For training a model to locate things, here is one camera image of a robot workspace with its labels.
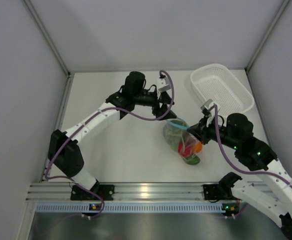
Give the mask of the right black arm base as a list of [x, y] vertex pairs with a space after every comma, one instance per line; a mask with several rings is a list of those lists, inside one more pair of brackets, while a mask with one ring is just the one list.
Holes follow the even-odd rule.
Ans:
[[204, 199], [210, 202], [218, 202], [221, 200], [233, 200], [231, 189], [220, 184], [204, 184]]

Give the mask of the green fake melon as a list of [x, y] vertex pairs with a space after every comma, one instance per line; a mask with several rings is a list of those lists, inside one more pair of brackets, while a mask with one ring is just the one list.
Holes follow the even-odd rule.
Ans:
[[178, 145], [184, 142], [188, 127], [189, 125], [180, 118], [166, 121], [162, 129], [162, 135], [173, 151], [177, 152]]

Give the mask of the clear zip top bag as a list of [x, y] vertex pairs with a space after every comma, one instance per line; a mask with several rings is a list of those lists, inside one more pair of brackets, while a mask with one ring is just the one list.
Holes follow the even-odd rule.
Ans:
[[169, 119], [166, 121], [162, 135], [169, 147], [188, 165], [197, 165], [201, 159], [198, 156], [202, 151], [202, 143], [188, 132], [190, 126], [182, 119]]

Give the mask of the orange fake carrot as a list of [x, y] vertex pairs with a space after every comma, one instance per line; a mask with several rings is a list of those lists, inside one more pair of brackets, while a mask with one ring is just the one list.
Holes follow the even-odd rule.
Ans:
[[199, 152], [202, 151], [202, 149], [203, 149], [203, 145], [202, 145], [202, 143], [199, 141], [199, 142], [197, 142], [197, 143], [193, 146], [192, 151], [193, 151], [193, 153], [198, 154]]

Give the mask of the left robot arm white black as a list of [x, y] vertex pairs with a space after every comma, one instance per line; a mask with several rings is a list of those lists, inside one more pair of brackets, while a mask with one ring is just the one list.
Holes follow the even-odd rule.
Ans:
[[150, 91], [143, 87], [128, 91], [122, 86], [87, 118], [65, 131], [57, 129], [51, 134], [47, 167], [56, 166], [63, 173], [61, 178], [78, 184], [88, 200], [95, 199], [100, 183], [86, 169], [82, 149], [111, 124], [126, 115], [135, 116], [135, 106], [151, 107], [154, 118], [145, 117], [145, 121], [175, 119], [177, 116], [171, 110], [174, 98], [174, 93], [166, 91]]

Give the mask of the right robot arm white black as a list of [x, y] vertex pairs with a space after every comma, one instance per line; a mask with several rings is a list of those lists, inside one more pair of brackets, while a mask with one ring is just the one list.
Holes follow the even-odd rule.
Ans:
[[241, 113], [232, 113], [225, 125], [206, 112], [188, 128], [202, 144], [218, 143], [221, 154], [233, 168], [214, 187], [217, 198], [239, 199], [254, 207], [292, 240], [292, 178], [276, 153], [254, 137], [253, 123]]

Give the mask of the red fake apple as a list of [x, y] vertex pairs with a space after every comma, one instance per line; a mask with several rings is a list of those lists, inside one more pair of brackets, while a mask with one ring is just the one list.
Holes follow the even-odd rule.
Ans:
[[192, 154], [192, 146], [188, 143], [183, 144], [182, 142], [177, 148], [178, 154], [182, 157], [188, 157]]

